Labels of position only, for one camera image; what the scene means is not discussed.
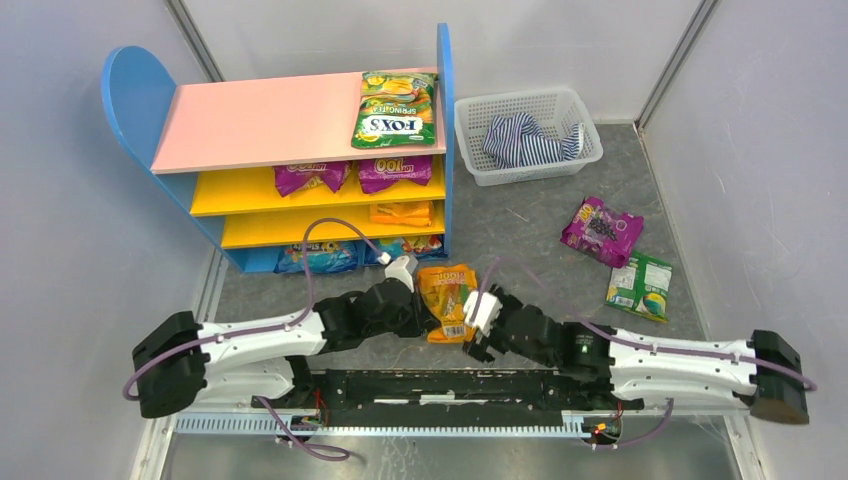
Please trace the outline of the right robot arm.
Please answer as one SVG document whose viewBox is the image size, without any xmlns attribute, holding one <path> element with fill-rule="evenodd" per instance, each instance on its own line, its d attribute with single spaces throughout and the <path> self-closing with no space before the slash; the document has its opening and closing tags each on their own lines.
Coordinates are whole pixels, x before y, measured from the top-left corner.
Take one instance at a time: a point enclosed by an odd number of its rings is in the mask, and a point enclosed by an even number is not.
<svg viewBox="0 0 848 480">
<path fill-rule="evenodd" d="M 470 293 L 462 308 L 475 332 L 465 352 L 485 363 L 513 353 L 609 394 L 645 405 L 746 410 L 787 425 L 810 421 L 799 353 L 778 333 L 691 341 L 638 334 L 589 322 L 557 322 L 534 305 L 494 286 Z"/>
</svg>

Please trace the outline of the blue Blendy candy bag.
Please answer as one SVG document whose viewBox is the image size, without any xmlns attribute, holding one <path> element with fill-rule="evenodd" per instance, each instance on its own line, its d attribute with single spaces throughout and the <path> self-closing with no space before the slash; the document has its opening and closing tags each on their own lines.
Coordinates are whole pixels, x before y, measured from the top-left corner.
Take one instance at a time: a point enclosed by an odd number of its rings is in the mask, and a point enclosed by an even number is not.
<svg viewBox="0 0 848 480">
<path fill-rule="evenodd" d="M 273 269 L 275 274 L 302 273 L 305 265 L 313 274 L 333 274 L 355 270 L 359 263 L 358 243 L 328 241 L 284 246 Z"/>
</svg>

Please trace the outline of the purple 100 candy bag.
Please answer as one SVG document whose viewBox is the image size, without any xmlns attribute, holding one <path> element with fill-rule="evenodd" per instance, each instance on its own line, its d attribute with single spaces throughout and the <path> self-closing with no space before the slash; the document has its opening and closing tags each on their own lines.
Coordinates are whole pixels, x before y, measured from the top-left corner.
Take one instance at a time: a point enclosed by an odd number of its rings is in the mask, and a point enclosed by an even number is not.
<svg viewBox="0 0 848 480">
<path fill-rule="evenodd" d="M 338 192 L 351 172 L 349 162 L 318 162 L 287 166 L 274 166 L 274 183 L 281 197 L 326 186 Z"/>
</svg>

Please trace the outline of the purple grape candy bag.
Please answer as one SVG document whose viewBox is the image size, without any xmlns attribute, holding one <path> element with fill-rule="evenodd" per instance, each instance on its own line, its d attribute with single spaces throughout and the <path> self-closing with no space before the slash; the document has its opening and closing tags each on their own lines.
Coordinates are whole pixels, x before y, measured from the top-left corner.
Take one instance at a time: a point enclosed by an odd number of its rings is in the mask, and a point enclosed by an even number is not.
<svg viewBox="0 0 848 480">
<path fill-rule="evenodd" d="M 562 230 L 560 242 L 612 268 L 627 264 L 644 229 L 644 218 L 587 196 Z"/>
</svg>

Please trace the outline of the green Fox's candy bag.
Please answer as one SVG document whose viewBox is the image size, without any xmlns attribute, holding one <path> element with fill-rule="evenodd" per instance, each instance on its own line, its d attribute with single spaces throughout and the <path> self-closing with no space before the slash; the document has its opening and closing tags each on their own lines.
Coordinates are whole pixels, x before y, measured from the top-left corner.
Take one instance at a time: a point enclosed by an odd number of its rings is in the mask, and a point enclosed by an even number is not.
<svg viewBox="0 0 848 480">
<path fill-rule="evenodd" d="M 356 149 L 436 143 L 435 72 L 366 71 L 351 139 Z"/>
</svg>

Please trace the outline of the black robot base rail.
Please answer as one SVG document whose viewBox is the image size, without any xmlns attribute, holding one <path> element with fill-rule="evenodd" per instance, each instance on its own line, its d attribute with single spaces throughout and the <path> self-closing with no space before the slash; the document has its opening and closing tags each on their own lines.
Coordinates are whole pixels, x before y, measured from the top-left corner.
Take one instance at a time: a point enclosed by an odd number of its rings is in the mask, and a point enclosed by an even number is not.
<svg viewBox="0 0 848 480">
<path fill-rule="evenodd" d="M 565 412 L 638 411 L 604 380 L 574 380 L 554 370 L 324 370 L 299 378 L 269 400 L 276 410 L 328 414 L 326 426 L 504 430 L 560 427 Z"/>
</svg>

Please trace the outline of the orange mango candy bag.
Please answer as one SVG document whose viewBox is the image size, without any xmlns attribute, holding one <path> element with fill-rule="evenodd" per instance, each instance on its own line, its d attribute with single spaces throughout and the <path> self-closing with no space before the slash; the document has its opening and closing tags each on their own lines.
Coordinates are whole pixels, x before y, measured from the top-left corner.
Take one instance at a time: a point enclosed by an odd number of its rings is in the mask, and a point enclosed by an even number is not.
<svg viewBox="0 0 848 480">
<path fill-rule="evenodd" d="M 425 307 L 436 320 L 436 326 L 427 333 L 427 342 L 470 341 L 475 330 L 465 324 L 463 308 L 478 288 L 475 271 L 466 264 L 426 267 L 418 272 L 418 286 Z"/>
</svg>

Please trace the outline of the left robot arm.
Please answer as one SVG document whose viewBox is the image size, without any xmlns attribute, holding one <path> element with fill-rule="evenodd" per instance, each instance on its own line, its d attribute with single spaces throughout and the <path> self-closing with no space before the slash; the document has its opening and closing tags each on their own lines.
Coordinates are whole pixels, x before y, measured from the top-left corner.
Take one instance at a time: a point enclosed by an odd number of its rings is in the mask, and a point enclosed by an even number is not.
<svg viewBox="0 0 848 480">
<path fill-rule="evenodd" d="M 201 403 L 293 403 L 313 389 L 307 358 L 356 349 L 383 334 L 420 337 L 436 325 L 422 296 L 393 278 L 266 319 L 198 322 L 181 311 L 133 349 L 131 382 L 146 419 Z"/>
</svg>

